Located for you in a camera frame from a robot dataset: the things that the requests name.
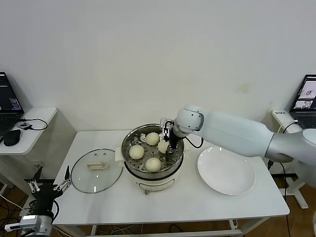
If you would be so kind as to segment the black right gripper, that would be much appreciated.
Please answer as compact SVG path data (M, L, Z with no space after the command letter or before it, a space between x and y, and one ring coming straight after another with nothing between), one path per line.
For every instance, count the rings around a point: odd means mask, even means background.
M177 143L180 140L180 137L175 135L173 128L163 129L162 130L163 139L165 142L169 141L169 145L171 149L177 148Z

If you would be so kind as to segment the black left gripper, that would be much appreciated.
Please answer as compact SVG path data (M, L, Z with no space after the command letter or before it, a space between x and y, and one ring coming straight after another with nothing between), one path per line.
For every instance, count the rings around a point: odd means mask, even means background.
M33 178L25 179L29 185L33 197L37 200L35 211L51 211L54 200L62 195L72 184L70 178L70 167L67 166L64 180L59 185L43 184L38 186L42 172L42 166L34 174Z

